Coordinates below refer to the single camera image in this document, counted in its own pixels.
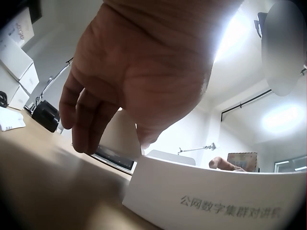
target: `palm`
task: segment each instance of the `palm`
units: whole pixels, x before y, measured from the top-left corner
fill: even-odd
[[[60,101],[75,149],[92,153],[118,107],[137,123],[141,144],[154,142],[198,103],[202,64],[199,56],[164,45],[102,6],[80,38]]]

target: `white cardboard box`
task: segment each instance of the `white cardboard box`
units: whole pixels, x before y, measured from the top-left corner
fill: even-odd
[[[0,61],[19,81],[32,65],[33,60],[8,36],[0,35]]]
[[[306,173],[203,169],[141,156],[123,205],[165,230],[283,229],[306,198]]]
[[[29,8],[13,18],[5,26],[4,33],[9,35],[19,47],[23,47],[34,36]]]
[[[29,95],[23,90],[23,88],[20,86],[16,93],[14,94],[9,107],[14,108],[14,109],[19,109],[23,110],[23,107],[29,100]]]
[[[29,94],[33,92],[39,83],[34,63],[32,63],[29,69],[22,76],[22,78],[19,80],[19,83],[24,87],[25,90],[27,90]]]
[[[11,102],[19,87],[19,83],[2,66],[2,63],[0,63],[0,91],[6,93],[8,103]]]

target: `hand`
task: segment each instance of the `hand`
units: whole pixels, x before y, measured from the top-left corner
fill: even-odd
[[[159,6],[158,17],[134,6],[105,2],[108,5],[102,5],[78,42],[59,105],[63,127],[72,128],[75,150],[87,154],[96,151],[119,107],[134,119],[143,147],[186,116],[207,87],[218,45],[213,35],[223,28],[217,23],[210,27],[212,34],[200,31],[208,27],[202,17],[215,14],[205,14],[186,1],[181,4],[192,8],[180,7],[189,11],[181,20],[172,14],[161,16],[161,6],[154,1],[147,6]],[[170,2],[166,7],[173,12]],[[215,9],[229,16],[220,5]]]
[[[245,170],[242,169],[241,167],[235,166],[221,157],[213,158],[209,162],[209,167],[212,169],[219,168],[221,170],[245,172]]]

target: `white paper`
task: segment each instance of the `white paper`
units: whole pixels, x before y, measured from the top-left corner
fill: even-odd
[[[282,229],[305,191],[305,172],[230,172],[141,156],[123,205],[165,230],[271,230]]]
[[[0,107],[0,129],[7,131],[14,128],[25,127],[21,113]]]

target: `finger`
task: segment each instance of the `finger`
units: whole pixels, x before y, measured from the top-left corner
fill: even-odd
[[[221,170],[235,170],[237,167],[230,162],[226,161],[225,159],[219,157],[216,159],[217,160],[217,167]]]
[[[118,110],[118,106],[109,102],[101,102],[92,121],[89,130],[88,147],[86,154],[93,154],[96,152],[101,136],[110,122],[114,114]]]
[[[73,127],[76,120],[76,104],[83,86],[75,79],[72,72],[64,84],[60,103],[61,123],[65,129]]]
[[[209,168],[217,169],[218,162],[221,157],[215,157],[209,162]]]
[[[72,128],[72,144],[77,152],[86,152],[90,128],[101,100],[88,90],[81,94],[76,106],[76,122]]]
[[[150,144],[156,142],[162,133],[162,130],[149,129],[138,124],[136,131],[142,149],[146,149]]]

